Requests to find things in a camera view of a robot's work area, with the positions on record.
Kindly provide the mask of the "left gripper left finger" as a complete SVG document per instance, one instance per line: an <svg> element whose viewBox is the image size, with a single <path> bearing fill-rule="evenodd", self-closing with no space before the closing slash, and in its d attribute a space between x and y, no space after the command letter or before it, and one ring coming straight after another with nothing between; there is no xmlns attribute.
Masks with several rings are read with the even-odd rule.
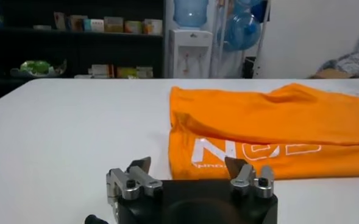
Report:
<svg viewBox="0 0 359 224"><path fill-rule="evenodd" d="M107 201L114 206L120 198L136 200L142 195L158 198L163 191L163 182L149 175L151 157L133 160L128 168L110 169L106 174Z"/></svg>

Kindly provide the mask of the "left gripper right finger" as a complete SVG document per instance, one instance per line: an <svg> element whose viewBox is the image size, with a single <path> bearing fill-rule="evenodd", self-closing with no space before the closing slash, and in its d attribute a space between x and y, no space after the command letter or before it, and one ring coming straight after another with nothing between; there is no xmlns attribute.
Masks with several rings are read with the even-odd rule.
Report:
<svg viewBox="0 0 359 224"><path fill-rule="evenodd" d="M253 190L258 198L271 198L274 195L275 178L271 166L263 166L257 176L254 166L244 159L226 156L224 162L231 177L233 191L244 196Z"/></svg>

